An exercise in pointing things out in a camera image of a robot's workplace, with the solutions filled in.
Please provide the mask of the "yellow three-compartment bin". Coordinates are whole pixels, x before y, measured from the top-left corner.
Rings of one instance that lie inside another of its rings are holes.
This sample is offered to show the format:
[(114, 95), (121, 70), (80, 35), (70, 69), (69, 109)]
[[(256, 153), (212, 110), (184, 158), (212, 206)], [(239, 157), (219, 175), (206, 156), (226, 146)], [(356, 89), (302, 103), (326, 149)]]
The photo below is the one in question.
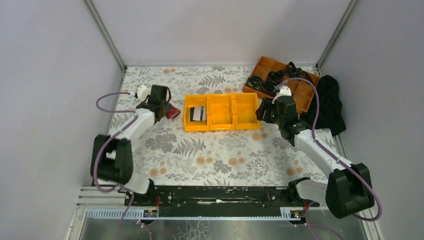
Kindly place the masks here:
[[(206, 121), (190, 121), (190, 108), (206, 106)], [(256, 110), (259, 99), (256, 93), (195, 94), (184, 99), (183, 126), (186, 132), (222, 130), (257, 130), (261, 123)]]

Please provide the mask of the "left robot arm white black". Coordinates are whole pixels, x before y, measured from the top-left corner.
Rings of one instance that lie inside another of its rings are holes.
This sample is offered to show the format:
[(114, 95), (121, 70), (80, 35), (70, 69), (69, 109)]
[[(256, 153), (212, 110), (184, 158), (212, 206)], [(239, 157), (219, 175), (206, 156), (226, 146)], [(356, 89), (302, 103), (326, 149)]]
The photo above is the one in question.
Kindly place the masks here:
[(133, 148), (136, 140), (168, 113), (172, 98), (169, 87), (140, 85), (134, 96), (141, 102), (128, 110), (133, 117), (111, 135), (99, 134), (94, 138), (90, 174), (93, 183), (103, 193), (125, 189), (136, 194), (144, 206), (152, 204), (155, 192), (147, 177), (133, 174)]

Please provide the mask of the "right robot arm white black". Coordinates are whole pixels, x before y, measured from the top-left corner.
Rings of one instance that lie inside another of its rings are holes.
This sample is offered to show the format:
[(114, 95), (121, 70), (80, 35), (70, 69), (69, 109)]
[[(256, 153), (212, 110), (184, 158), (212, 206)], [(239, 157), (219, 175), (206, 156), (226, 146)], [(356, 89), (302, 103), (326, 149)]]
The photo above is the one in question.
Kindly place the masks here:
[(363, 163), (352, 163), (322, 142), (309, 124), (298, 119), (293, 97), (265, 97), (256, 110), (256, 118), (276, 124), (281, 137), (305, 153), (327, 178), (326, 184), (309, 178), (290, 182), (291, 189), (286, 198), (291, 205), (299, 206), (305, 200), (315, 201), (326, 206), (338, 219), (348, 216), (360, 219), (359, 212), (376, 206), (376, 216), (361, 219), (371, 222), (381, 217), (382, 203), (372, 188), (368, 167)]

